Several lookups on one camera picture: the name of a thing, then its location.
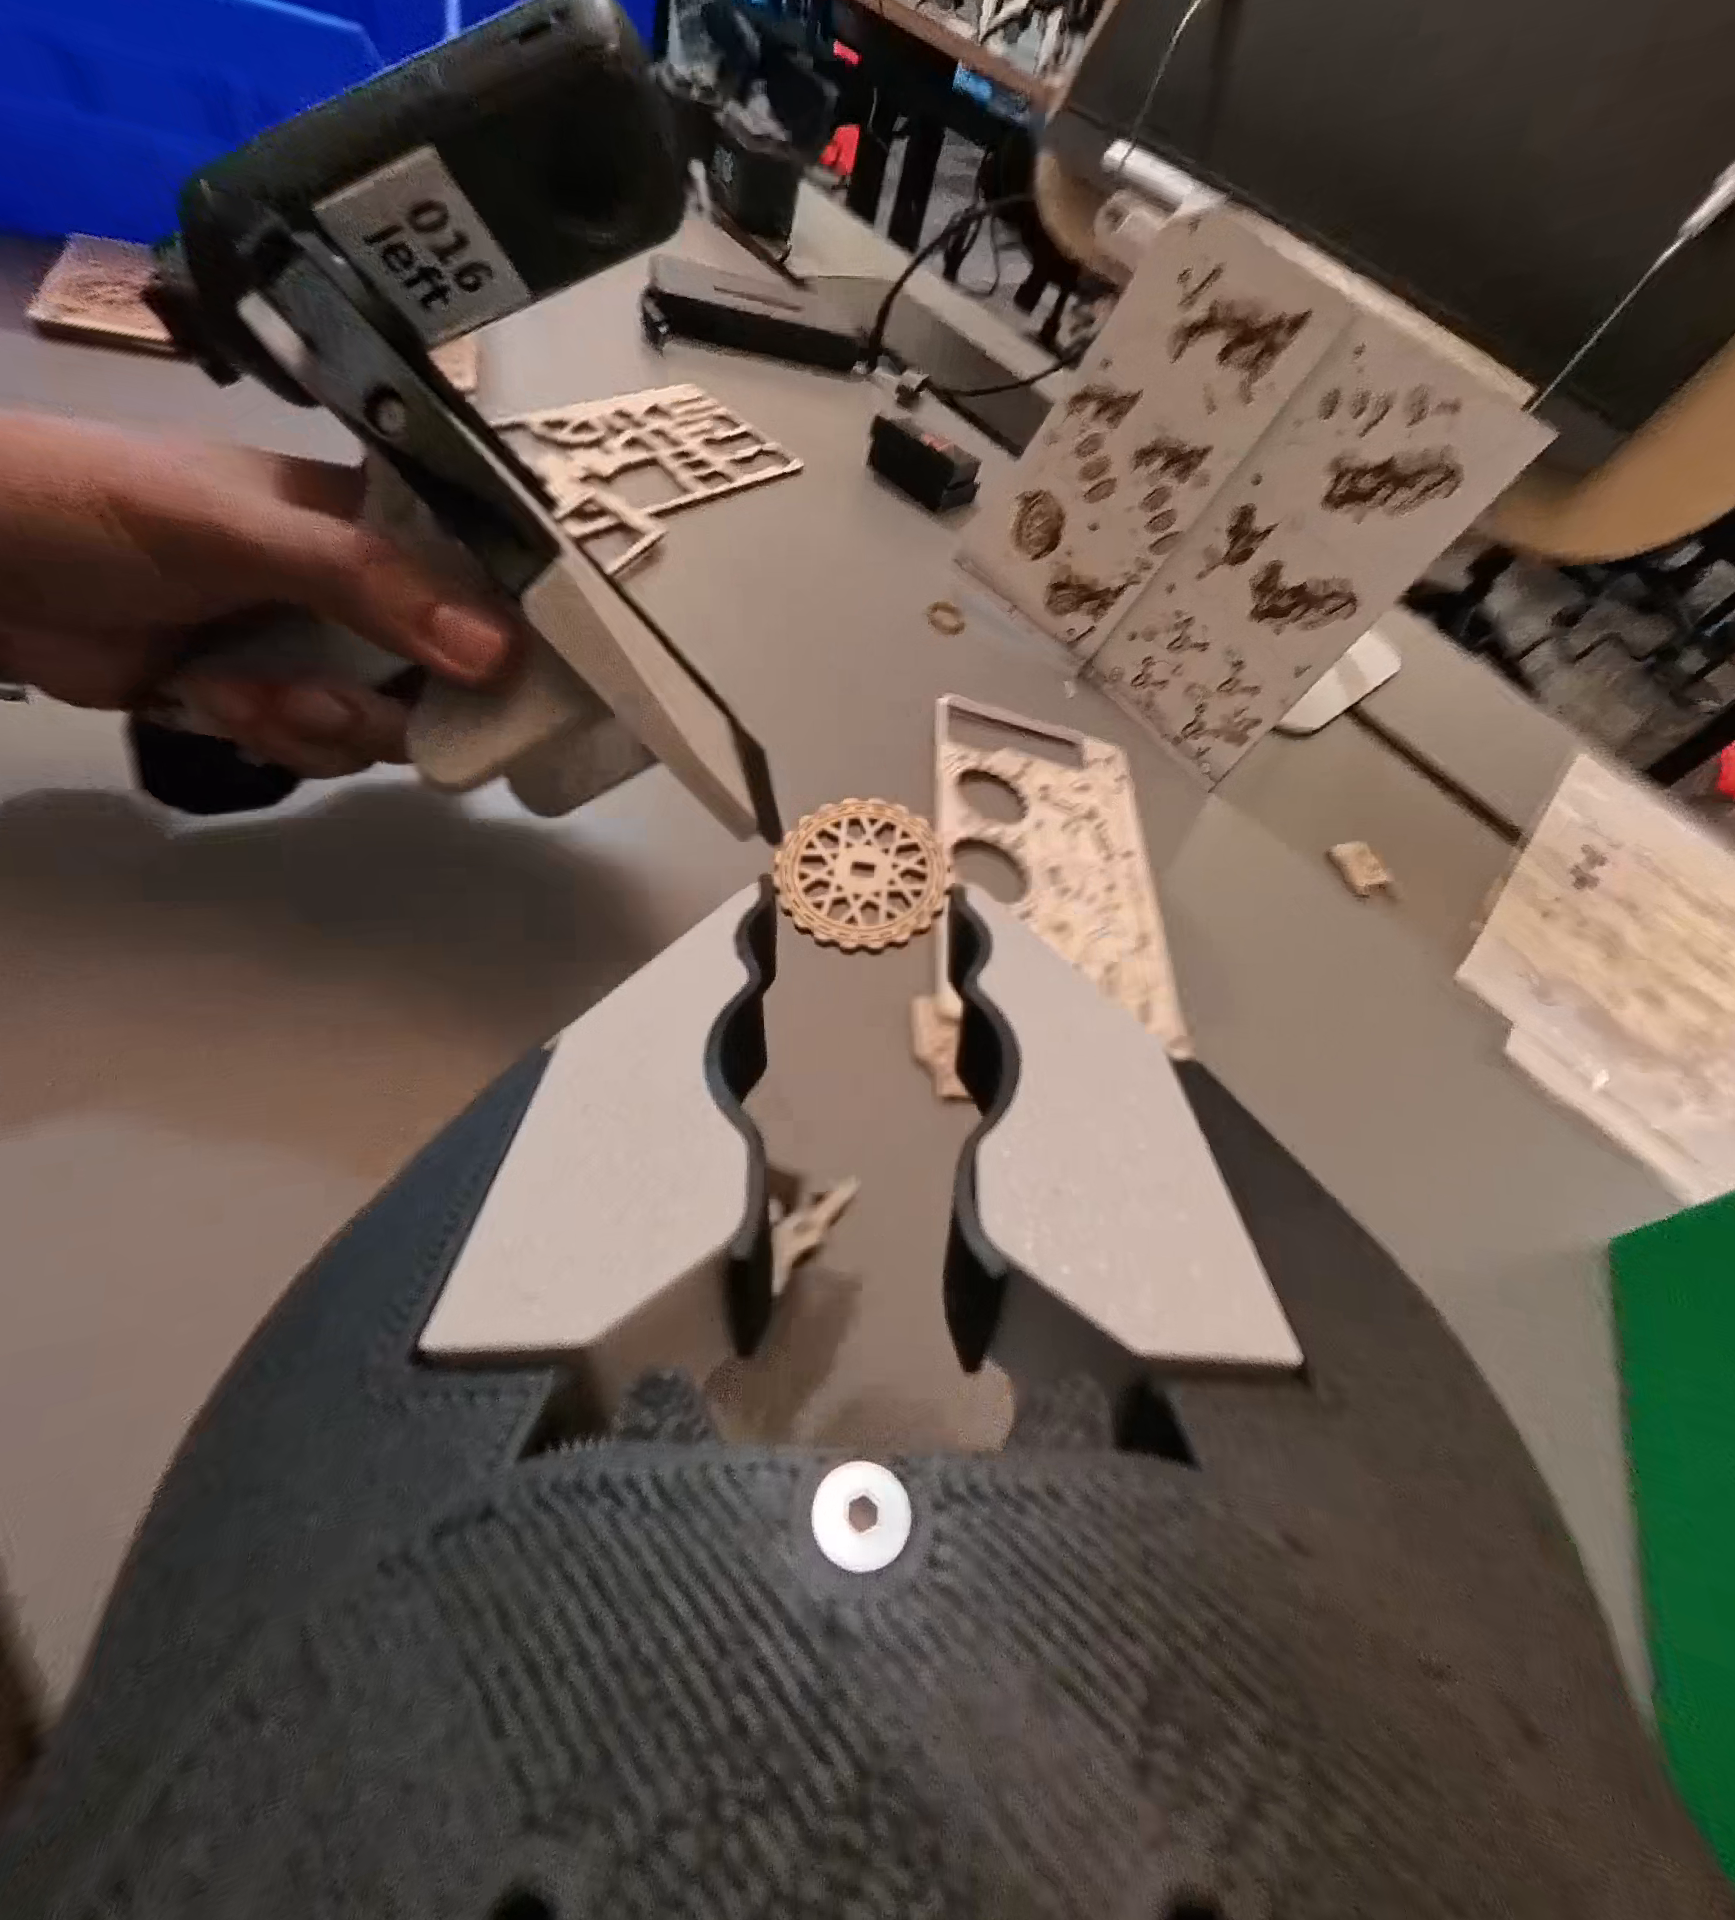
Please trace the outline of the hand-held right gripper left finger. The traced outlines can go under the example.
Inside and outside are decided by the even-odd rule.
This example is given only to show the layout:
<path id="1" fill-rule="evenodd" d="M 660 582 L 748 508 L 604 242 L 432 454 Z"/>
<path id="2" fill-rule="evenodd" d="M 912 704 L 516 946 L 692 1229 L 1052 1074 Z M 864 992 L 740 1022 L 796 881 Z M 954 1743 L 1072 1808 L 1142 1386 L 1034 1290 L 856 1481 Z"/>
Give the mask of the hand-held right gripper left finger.
<path id="1" fill-rule="evenodd" d="M 760 878 L 546 1050 L 422 1328 L 428 1364 L 716 1364 L 774 1315 Z"/>

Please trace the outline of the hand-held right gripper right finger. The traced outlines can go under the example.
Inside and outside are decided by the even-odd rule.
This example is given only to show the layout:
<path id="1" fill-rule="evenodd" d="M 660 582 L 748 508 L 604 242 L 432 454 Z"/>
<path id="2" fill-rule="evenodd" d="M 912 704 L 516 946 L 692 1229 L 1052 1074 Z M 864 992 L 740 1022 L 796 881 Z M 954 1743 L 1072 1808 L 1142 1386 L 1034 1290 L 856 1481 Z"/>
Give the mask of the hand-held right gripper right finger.
<path id="1" fill-rule="evenodd" d="M 952 892 L 944 1312 L 970 1376 L 1296 1376 L 1306 1354 L 1164 1045 L 976 886 Z"/>

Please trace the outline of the wooden spoked wheel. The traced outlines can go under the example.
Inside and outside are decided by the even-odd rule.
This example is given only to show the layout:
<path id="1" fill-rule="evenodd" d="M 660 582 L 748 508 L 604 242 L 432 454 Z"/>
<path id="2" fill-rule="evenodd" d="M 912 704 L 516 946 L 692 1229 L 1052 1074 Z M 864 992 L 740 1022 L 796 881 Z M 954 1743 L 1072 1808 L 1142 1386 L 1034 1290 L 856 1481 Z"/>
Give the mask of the wooden spoked wheel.
<path id="1" fill-rule="evenodd" d="M 850 955 L 904 948 L 940 921 L 948 854 L 928 819 L 884 799 L 848 799 L 802 817 L 774 856 L 790 924 Z"/>

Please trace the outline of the wooden sheet with round holes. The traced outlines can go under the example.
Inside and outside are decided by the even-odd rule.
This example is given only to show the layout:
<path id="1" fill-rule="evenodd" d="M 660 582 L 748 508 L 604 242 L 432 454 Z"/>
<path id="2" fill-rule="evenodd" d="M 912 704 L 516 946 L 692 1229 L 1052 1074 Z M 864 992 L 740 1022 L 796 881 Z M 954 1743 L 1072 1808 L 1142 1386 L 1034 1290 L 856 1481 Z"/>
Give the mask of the wooden sheet with round holes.
<path id="1" fill-rule="evenodd" d="M 1126 755 L 948 694 L 932 826 L 954 881 L 996 897 L 1176 1063 L 1194 1057 Z"/>

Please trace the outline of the grey desk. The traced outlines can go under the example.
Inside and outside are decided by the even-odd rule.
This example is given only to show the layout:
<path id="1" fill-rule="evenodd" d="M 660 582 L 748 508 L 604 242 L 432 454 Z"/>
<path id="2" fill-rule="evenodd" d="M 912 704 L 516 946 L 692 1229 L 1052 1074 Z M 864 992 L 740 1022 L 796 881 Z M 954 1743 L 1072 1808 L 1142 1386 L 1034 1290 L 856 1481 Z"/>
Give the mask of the grey desk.
<path id="1" fill-rule="evenodd" d="M 584 1434 L 416 1344 L 562 1029 L 760 860 L 662 773 L 546 826 L 400 773 L 236 825 L 0 707 L 0 1575 L 57 1725 L 7 1916 L 1735 1916 L 1648 1714 L 1608 1241 L 1660 1187 L 1456 965 L 1574 738 L 1372 722 L 1210 795 L 974 604 L 874 402 L 640 581 L 784 817 L 930 803 L 934 703 L 1120 738 L 1184 1078 L 1308 1353 L 1188 1457 L 956 1367 L 928 952 L 782 932 L 756 1118 L 862 1179 L 756 1370 Z M 1400 897 L 1326 852 L 1366 843 Z"/>

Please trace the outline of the large black desk monitor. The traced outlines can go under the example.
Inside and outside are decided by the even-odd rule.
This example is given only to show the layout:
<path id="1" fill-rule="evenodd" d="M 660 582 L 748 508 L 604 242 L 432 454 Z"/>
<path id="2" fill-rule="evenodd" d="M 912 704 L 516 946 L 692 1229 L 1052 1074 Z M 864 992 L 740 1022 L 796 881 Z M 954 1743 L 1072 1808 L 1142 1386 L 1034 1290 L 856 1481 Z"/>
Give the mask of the large black desk monitor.
<path id="1" fill-rule="evenodd" d="M 1116 5 L 1046 142 L 1130 140 L 1538 386 L 1735 163 L 1735 3 Z M 1735 337 L 1735 207 L 1570 375 L 1640 428 Z"/>

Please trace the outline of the person's left hand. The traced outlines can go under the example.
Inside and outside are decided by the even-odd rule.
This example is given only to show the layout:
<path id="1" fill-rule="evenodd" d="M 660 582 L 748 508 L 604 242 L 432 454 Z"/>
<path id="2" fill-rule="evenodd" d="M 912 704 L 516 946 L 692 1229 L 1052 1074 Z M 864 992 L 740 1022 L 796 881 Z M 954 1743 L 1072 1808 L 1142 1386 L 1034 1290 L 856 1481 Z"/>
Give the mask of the person's left hand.
<path id="1" fill-rule="evenodd" d="M 304 779 L 402 762 L 394 699 L 201 661 L 219 629 L 302 613 L 454 685 L 502 676 L 516 613 L 366 527 L 364 493 L 322 460 L 0 412 L 0 685 L 141 710 L 173 683 L 209 729 Z"/>

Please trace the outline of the black flat case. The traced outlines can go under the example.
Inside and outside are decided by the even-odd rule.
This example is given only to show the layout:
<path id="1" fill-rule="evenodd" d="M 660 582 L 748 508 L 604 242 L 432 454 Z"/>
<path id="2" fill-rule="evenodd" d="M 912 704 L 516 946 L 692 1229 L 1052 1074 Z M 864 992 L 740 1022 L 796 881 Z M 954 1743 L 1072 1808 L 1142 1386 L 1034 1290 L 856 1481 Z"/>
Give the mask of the black flat case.
<path id="1" fill-rule="evenodd" d="M 740 275 L 676 252 L 656 252 L 640 293 L 650 348 L 712 348 L 770 364 L 854 376 L 866 331 L 824 284 Z"/>

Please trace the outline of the black box with red print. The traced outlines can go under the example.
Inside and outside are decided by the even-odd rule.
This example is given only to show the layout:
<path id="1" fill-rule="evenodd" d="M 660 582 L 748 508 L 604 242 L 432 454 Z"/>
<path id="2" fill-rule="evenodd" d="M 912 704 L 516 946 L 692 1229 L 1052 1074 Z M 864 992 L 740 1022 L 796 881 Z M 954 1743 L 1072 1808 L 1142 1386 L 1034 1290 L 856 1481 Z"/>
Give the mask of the black box with red print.
<path id="1" fill-rule="evenodd" d="M 872 421 L 866 466 L 930 516 L 960 512 L 978 494 L 980 460 L 904 416 L 882 412 Z"/>

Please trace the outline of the blue plastic bin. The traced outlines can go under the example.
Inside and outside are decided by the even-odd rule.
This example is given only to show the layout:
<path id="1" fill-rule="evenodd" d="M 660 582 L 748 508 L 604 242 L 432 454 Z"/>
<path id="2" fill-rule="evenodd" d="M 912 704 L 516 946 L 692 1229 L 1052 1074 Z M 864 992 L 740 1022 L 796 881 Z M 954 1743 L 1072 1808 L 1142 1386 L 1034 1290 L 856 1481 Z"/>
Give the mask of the blue plastic bin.
<path id="1" fill-rule="evenodd" d="M 302 5 L 0 5 L 0 232 L 153 242 L 195 172 L 384 67 Z"/>

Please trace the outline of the dark brown wooden sheet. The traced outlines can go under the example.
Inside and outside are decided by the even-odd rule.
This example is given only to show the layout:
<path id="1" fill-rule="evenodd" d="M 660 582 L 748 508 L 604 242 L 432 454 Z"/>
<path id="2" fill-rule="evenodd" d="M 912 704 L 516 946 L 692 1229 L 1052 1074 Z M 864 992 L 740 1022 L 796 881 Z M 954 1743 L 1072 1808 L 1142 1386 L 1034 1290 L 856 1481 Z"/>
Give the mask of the dark brown wooden sheet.
<path id="1" fill-rule="evenodd" d="M 183 358 L 183 346 L 147 299 L 159 264 L 149 245 L 71 234 L 29 299 L 25 318 L 51 338 Z"/>

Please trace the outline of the white monitor stand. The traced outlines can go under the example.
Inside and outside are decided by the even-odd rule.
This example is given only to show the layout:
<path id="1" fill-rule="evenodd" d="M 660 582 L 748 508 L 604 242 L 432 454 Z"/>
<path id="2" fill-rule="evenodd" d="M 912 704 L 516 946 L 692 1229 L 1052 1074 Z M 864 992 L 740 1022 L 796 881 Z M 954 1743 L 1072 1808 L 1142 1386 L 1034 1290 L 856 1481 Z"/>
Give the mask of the white monitor stand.
<path id="1" fill-rule="evenodd" d="M 1334 667 L 1308 685 L 1276 722 L 1274 732 L 1288 738 L 1310 738 L 1322 732 L 1390 685 L 1402 667 L 1404 659 L 1384 629 L 1370 629 Z"/>

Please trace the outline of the assembly instruction sheet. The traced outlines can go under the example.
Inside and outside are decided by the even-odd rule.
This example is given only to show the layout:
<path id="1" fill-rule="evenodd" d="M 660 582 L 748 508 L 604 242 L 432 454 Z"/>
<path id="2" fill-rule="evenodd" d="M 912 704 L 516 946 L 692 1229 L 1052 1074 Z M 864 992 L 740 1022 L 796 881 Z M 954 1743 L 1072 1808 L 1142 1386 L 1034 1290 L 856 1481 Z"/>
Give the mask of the assembly instruction sheet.
<path id="1" fill-rule="evenodd" d="M 1224 197 L 1114 197 L 1130 268 L 958 553 L 1216 789 L 1552 445 L 1528 385 Z"/>

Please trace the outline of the clear plastic wrapper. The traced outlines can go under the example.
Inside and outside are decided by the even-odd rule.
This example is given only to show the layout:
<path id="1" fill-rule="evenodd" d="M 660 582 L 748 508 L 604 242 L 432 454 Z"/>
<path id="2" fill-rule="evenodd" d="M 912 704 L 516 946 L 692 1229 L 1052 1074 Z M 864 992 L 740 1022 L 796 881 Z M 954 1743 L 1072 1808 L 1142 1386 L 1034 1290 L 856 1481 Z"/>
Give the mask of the clear plastic wrapper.
<path id="1" fill-rule="evenodd" d="M 1680 1203 L 1735 1192 L 1735 847 L 1670 795 L 1578 755 L 1456 983 Z"/>

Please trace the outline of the tan curved board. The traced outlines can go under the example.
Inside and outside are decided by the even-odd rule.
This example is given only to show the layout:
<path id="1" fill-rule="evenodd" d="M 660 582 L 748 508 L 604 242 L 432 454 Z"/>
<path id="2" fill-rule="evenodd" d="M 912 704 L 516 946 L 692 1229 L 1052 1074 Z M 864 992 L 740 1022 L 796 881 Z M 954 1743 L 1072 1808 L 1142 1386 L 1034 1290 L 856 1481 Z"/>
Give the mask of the tan curved board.
<path id="1" fill-rule="evenodd" d="M 1034 163 L 1032 200 L 1056 245 L 1082 268 L 1130 280 L 1156 226 L 1180 211 L 1228 209 L 1190 176 L 1162 198 L 1102 184 L 1050 148 Z M 1606 563 L 1674 546 L 1735 510 L 1735 337 L 1598 466 L 1530 466 L 1480 529 L 1530 559 Z"/>

